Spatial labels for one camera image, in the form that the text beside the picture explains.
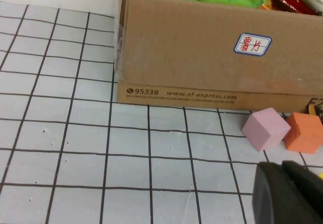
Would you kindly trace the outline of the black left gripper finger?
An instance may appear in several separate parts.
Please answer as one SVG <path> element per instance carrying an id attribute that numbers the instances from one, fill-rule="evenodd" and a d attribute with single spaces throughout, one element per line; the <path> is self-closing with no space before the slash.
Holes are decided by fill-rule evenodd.
<path id="1" fill-rule="evenodd" d="M 322 179 L 294 161 L 260 162 L 252 208 L 255 223 L 322 223 Z"/>

